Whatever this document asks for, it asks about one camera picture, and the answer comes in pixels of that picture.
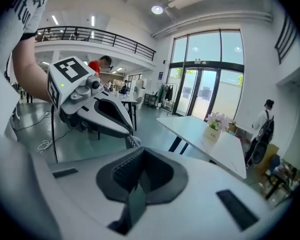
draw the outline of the black slot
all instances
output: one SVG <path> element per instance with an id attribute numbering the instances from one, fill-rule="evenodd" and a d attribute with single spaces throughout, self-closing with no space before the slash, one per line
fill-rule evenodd
<path id="1" fill-rule="evenodd" d="M 71 174 L 75 174 L 78 172 L 79 171 L 75 168 L 69 168 L 69 169 L 53 172 L 52 175 L 57 179 L 57 178 L 69 176 Z"/>
<path id="2" fill-rule="evenodd" d="M 219 191 L 216 194 L 241 231 L 259 220 L 230 190 Z"/>

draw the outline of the flower pot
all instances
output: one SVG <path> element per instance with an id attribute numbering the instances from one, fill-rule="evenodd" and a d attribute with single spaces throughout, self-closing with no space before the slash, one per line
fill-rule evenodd
<path id="1" fill-rule="evenodd" d="M 211 127 L 207 127 L 207 128 L 205 128 L 203 135 L 206 138 L 216 142 L 219 139 L 220 133 L 221 133 L 221 131 L 212 129 Z"/>

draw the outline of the backpack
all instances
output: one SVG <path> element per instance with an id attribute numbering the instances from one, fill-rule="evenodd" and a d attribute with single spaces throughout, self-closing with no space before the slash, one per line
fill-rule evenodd
<path id="1" fill-rule="evenodd" d="M 255 139 L 258 142 L 264 142 L 264 143 L 268 144 L 272 140 L 272 137 L 274 135 L 274 131 L 275 131 L 274 118 L 275 118 L 275 116 L 273 116 L 272 119 L 269 119 L 268 111 L 266 110 L 265 112 L 266 112 L 267 121 L 264 123 L 264 125 L 259 130 L 259 133 L 255 137 Z"/>

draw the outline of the glass door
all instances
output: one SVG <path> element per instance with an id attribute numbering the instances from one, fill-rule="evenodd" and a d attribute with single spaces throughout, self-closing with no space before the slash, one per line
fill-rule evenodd
<path id="1" fill-rule="evenodd" d="M 192 115 L 205 120 L 207 118 L 208 110 L 211 110 L 211 102 L 213 105 L 215 88 L 217 79 L 217 71 L 204 69 L 198 88 L 198 93 L 194 101 Z"/>
<path id="2" fill-rule="evenodd" d="M 198 74 L 198 70 L 195 67 L 188 67 L 185 70 L 183 85 L 179 87 L 181 94 L 175 112 L 178 116 L 185 116 L 188 112 L 189 105 L 193 100 Z"/>

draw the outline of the black railing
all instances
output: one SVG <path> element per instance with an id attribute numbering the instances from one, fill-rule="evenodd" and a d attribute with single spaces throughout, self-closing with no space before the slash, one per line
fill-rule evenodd
<path id="1" fill-rule="evenodd" d="M 289 15 L 285 13 L 282 30 L 279 35 L 278 41 L 274 46 L 278 53 L 279 64 L 282 63 L 283 59 L 290 51 L 292 45 L 294 44 L 297 38 L 297 34 L 297 28 L 290 19 Z"/>
<path id="2" fill-rule="evenodd" d="M 52 26 L 38 29 L 36 42 L 74 40 L 116 47 L 153 61 L 155 50 L 119 34 L 77 26 Z"/>

